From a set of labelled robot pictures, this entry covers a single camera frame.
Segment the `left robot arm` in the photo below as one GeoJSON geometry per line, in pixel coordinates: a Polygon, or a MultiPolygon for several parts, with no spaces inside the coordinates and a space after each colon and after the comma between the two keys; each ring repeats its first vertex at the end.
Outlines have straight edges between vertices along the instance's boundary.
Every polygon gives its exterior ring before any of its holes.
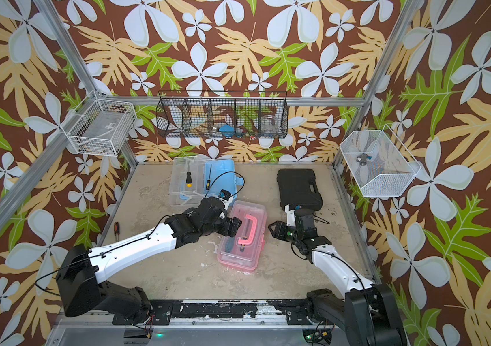
{"type": "Polygon", "coordinates": [[[196,208],[163,216],[157,226],[136,236],[102,247],[72,248],[56,276],[65,316],[100,310],[113,314],[120,324],[143,323],[153,311],[144,290],[125,288],[109,278],[154,255],[194,244],[203,236],[235,236],[241,224],[241,219],[228,215],[222,200],[208,197],[196,208]]]}

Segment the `blue toolbox clear lid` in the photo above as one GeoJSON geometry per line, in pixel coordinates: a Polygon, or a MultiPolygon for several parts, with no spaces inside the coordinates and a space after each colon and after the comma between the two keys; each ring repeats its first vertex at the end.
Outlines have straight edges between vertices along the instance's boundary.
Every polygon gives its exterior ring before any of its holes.
{"type": "Polygon", "coordinates": [[[199,205],[203,197],[217,197],[221,190],[227,190],[234,198],[243,186],[244,180],[235,173],[231,159],[211,160],[201,156],[179,157],[173,160],[168,203],[171,207],[186,209],[199,205]],[[187,160],[191,160],[193,187],[186,187],[187,160]],[[212,164],[212,181],[209,192],[205,191],[205,164],[212,164]]]}

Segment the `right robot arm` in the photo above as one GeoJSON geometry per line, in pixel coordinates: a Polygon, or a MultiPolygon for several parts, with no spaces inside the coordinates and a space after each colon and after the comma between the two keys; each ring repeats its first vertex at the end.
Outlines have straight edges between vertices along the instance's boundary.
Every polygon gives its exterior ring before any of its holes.
{"type": "Polygon", "coordinates": [[[276,221],[268,230],[321,270],[342,295],[339,298],[329,289],[308,293],[309,318],[339,327],[350,345],[407,345],[391,289],[365,278],[347,263],[331,241],[318,233],[312,213],[302,211],[294,218],[292,226],[276,221]]]}

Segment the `pink toolbox clear lid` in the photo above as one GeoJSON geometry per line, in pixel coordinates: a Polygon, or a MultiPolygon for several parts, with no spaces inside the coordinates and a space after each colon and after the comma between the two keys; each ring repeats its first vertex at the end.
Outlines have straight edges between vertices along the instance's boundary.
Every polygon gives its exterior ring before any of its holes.
{"type": "Polygon", "coordinates": [[[235,237],[227,236],[222,239],[218,249],[218,262],[227,268],[254,272],[264,248],[267,210],[259,204],[236,201],[230,210],[230,216],[241,219],[242,225],[235,237]],[[236,241],[235,257],[230,261],[223,261],[221,255],[225,242],[232,238],[236,241]]]}

